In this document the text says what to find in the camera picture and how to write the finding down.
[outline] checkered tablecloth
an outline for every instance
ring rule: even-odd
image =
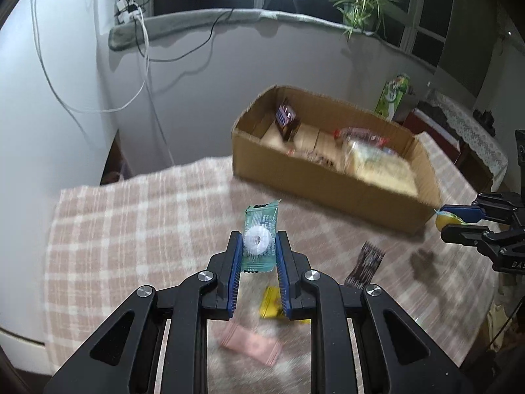
[[[476,193],[460,172],[428,135],[420,135],[420,140],[429,152],[443,201],[470,203]],[[46,349],[54,368],[138,286],[162,289],[202,270],[212,254],[226,248],[230,231],[242,231],[249,205],[278,198],[278,229],[287,231],[292,248],[307,255],[313,268],[339,283],[352,270],[364,242],[384,250],[373,281],[456,364],[463,361],[493,298],[496,276],[487,258],[472,248],[444,244],[434,218],[419,235],[407,237],[238,180],[227,157],[105,187],[62,191],[44,277]],[[391,216],[396,217],[394,209]],[[310,391],[310,326],[259,319],[259,304],[269,284],[277,285],[275,272],[241,275],[235,320],[283,343],[277,364],[266,368],[220,348],[216,337],[225,322],[211,321],[210,393]]]

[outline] metal screw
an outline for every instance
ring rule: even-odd
[[[211,271],[201,271],[198,275],[200,281],[210,281],[213,278]]]
[[[136,294],[138,294],[141,298],[147,298],[153,293],[153,288],[151,286],[140,286],[136,290]]]
[[[381,288],[377,284],[369,284],[366,286],[365,291],[367,291],[370,296],[379,296],[382,292]]]
[[[321,274],[319,274],[319,271],[316,270],[309,270],[304,273],[304,276],[306,277],[306,280],[310,281],[316,281],[321,278]]]

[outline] electrical cable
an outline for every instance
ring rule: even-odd
[[[488,349],[492,346],[492,344],[495,342],[496,339],[498,339],[498,337],[501,335],[501,333],[505,330],[506,326],[508,325],[508,323],[513,319],[514,315],[518,312],[518,309],[520,308],[521,304],[523,303],[523,299],[524,298],[521,298],[518,302],[518,305],[516,305],[516,307],[514,308],[514,311],[512,311],[512,313],[510,313],[510,316],[509,318],[507,318],[507,320],[505,321],[505,323],[503,324],[503,326],[501,326],[500,330],[498,330],[498,332],[495,334],[495,336],[492,338],[492,340],[489,342],[489,344],[487,345],[487,347],[483,350],[482,353],[480,353],[472,362],[471,364],[469,364],[465,371],[467,371],[468,369],[471,369],[478,361],[481,357],[483,357],[483,354],[485,352],[488,351]]]
[[[233,10],[232,9],[230,12],[229,12],[229,16],[232,15],[233,13]],[[208,43],[208,41],[211,40],[212,38],[212,35],[213,35],[213,28],[215,27],[215,25],[217,24],[217,22],[219,22],[219,20],[221,19],[221,17],[225,14],[227,14],[228,12],[224,12],[224,13],[221,13],[217,19],[215,19],[215,22],[213,22],[212,24],[212,28],[211,30],[209,31],[209,37],[207,38],[206,41],[204,41],[202,44],[200,44],[199,46],[197,46],[196,48],[190,50],[189,52],[186,52],[185,54],[181,55],[181,56],[178,56],[174,59],[149,59],[150,61],[153,61],[153,62],[175,62],[175,61],[179,61],[180,59],[182,59],[183,57],[186,57],[188,56],[189,54],[192,54],[193,52],[195,52],[196,50],[200,49],[201,47],[203,47],[206,43]],[[140,54],[144,57],[144,54],[142,53],[142,50],[140,48],[140,44],[138,43],[138,35],[137,35],[137,21],[134,19],[133,20],[135,22],[135,43],[136,43],[136,47],[138,49],[138,51],[140,52]],[[146,80],[146,91],[148,92],[148,96],[150,98],[150,102],[151,102],[151,109],[152,109],[152,112],[153,112],[153,115],[155,117],[155,120],[157,122],[157,126],[158,126],[158,130],[160,131],[161,133],[161,137],[162,137],[162,141],[164,142],[164,145],[166,146],[166,149],[167,149],[167,152],[168,152],[168,155],[170,156],[170,160],[171,160],[171,164],[173,166],[175,166],[175,160],[173,159],[173,155],[171,154],[171,151],[170,151],[170,146],[168,145],[167,143],[167,139],[166,139],[166,135],[164,134],[164,129],[162,128],[162,125],[161,125],[161,122],[159,120],[159,117],[158,117],[158,113],[157,113],[157,108],[155,107],[155,103],[153,102],[153,95],[150,91],[150,88],[148,86],[148,81]]]
[[[144,24],[144,17],[142,14],[142,8],[138,7],[139,12],[139,18],[138,22],[142,26],[142,33],[144,35],[144,44],[145,44],[145,51],[144,53],[141,52],[142,57],[144,58],[144,71],[145,71],[145,77],[148,76],[148,70],[150,67],[150,61],[149,61],[149,47],[150,47],[150,41],[148,37],[148,31],[146,31],[146,26]],[[32,29],[33,29],[33,39],[35,41],[35,49],[37,52],[38,60],[40,61],[40,66],[42,67],[42,71],[44,72],[44,76],[46,77],[46,81],[49,85],[49,88],[51,89],[51,92],[57,99],[57,101],[64,107],[64,109],[71,113],[71,112],[77,112],[80,114],[103,114],[103,113],[110,113],[110,112],[117,112],[121,111],[124,108],[126,108],[128,105],[130,105],[135,98],[142,92],[142,89],[144,88],[144,85],[146,84],[146,81],[142,83],[140,86],[140,89],[138,89],[138,92],[133,96],[129,102],[127,102],[125,105],[120,106],[118,108],[111,108],[111,109],[102,109],[102,110],[96,110],[96,109],[77,109],[71,105],[68,105],[57,93],[57,91],[54,89],[53,84],[51,83],[51,79],[49,77],[49,73],[46,70],[46,67],[44,65],[44,60],[42,58],[42,51],[41,51],[41,45],[40,45],[40,28],[38,26],[38,17],[37,17],[37,0],[31,0],[31,20],[32,20]]]
[[[209,37],[206,39],[206,41],[204,41],[203,43],[199,44],[197,47],[191,49],[190,51],[184,53],[183,55],[174,57],[172,59],[153,59],[153,58],[150,58],[150,62],[177,62],[177,61],[183,59],[184,57],[192,54],[193,52],[197,51],[201,47],[205,46],[208,43],[208,41],[210,41],[212,39],[213,29],[215,28],[215,25],[217,25],[217,22],[219,22],[221,17],[224,16],[225,14],[227,14],[228,15],[228,17],[226,18],[226,21],[227,21],[232,16],[233,11],[234,11],[234,9],[230,10],[229,12],[221,13],[217,17],[217,19],[215,19],[215,22],[213,22],[213,24],[212,24],[212,28],[211,28],[211,30],[209,30]],[[144,57],[144,54],[142,53],[142,49],[140,48],[140,44],[138,44],[137,23],[136,22],[135,22],[135,43],[136,43],[138,51]]]
[[[146,2],[139,4],[140,7],[144,7],[146,4],[148,4],[151,0],[146,0]]]

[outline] power strip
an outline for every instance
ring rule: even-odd
[[[119,24],[130,23],[140,17],[141,10],[133,0],[118,0],[116,2],[117,20]]]

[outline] black cable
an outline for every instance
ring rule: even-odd
[[[148,1],[144,2],[144,3],[142,3],[142,4],[139,4],[139,6],[140,6],[140,7],[144,7],[144,6],[145,6],[146,4],[148,4],[150,1],[151,1],[151,0],[148,0]]]
[[[233,11],[234,11],[234,9],[230,10],[229,12],[223,12],[217,17],[217,19],[215,19],[215,22],[213,22],[213,24],[212,24],[211,30],[209,30],[209,37],[202,44],[199,44],[197,47],[191,49],[190,51],[186,52],[185,54],[180,55],[178,57],[174,57],[173,59],[152,59],[152,58],[150,58],[150,62],[177,62],[177,61],[181,60],[183,57],[186,57],[186,56],[192,54],[193,52],[197,51],[201,47],[205,46],[208,43],[208,41],[210,41],[212,39],[213,29],[214,29],[215,25],[217,24],[217,22],[219,22],[221,17],[224,16],[225,14],[228,14],[228,18],[227,19],[229,19],[232,16]],[[142,49],[140,48],[140,44],[138,44],[137,21],[135,19],[133,21],[135,22],[135,43],[136,43],[136,47],[137,47],[138,51],[140,52],[141,56],[144,57],[144,53],[142,53]]]
[[[524,298],[521,298],[518,302],[518,305],[516,305],[516,308],[514,308],[514,311],[512,311],[512,313],[510,313],[510,317],[507,318],[507,320],[505,321],[505,323],[503,324],[503,326],[501,326],[500,330],[498,330],[498,333],[495,334],[494,338],[492,338],[492,341],[489,342],[489,345],[487,345],[487,347],[483,350],[482,353],[480,353],[473,361],[472,363],[467,366],[467,368],[465,369],[465,371],[467,371],[468,369],[471,369],[478,361],[481,357],[483,357],[483,354],[485,354],[488,349],[492,346],[492,344],[495,342],[496,339],[498,339],[498,337],[501,335],[501,332],[503,332],[503,330],[505,330],[506,326],[508,325],[508,323],[510,322],[510,320],[513,319],[514,315],[518,312],[518,309],[520,308],[522,302],[523,302],[523,299]]]

